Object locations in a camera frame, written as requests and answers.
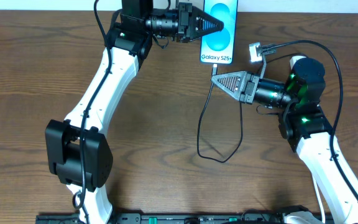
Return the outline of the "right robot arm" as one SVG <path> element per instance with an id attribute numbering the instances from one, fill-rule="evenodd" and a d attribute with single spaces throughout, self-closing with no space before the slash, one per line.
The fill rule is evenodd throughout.
<path id="1" fill-rule="evenodd" d="M 323 64 L 296 55 L 290 68 L 285 83 L 246 71 L 214 73 L 211 82 L 240 103 L 280 108 L 282 138 L 311 172 L 334 222 L 358 223 L 358 179 L 319 105 L 326 86 Z"/>

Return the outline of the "blue screen smartphone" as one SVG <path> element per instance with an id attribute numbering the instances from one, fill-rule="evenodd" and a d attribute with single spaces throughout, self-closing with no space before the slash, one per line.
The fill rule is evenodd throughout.
<path id="1" fill-rule="evenodd" d="M 223 29 L 201 38 L 200 62 L 231 64 L 238 0 L 205 0 L 204 12 L 223 22 Z"/>

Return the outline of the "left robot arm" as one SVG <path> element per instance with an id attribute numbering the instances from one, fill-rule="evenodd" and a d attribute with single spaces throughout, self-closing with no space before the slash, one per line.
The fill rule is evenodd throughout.
<path id="1" fill-rule="evenodd" d="M 108 223 L 113 207 L 106 192 L 113 156 L 106 135 L 125 89 L 160 39 L 187 43 L 222 31 L 224 24 L 190 3 L 164 9 L 152 0 L 123 1 L 113 13 L 100 66 L 78 104 L 45 129 L 48 167 L 72 192 L 77 223 Z"/>

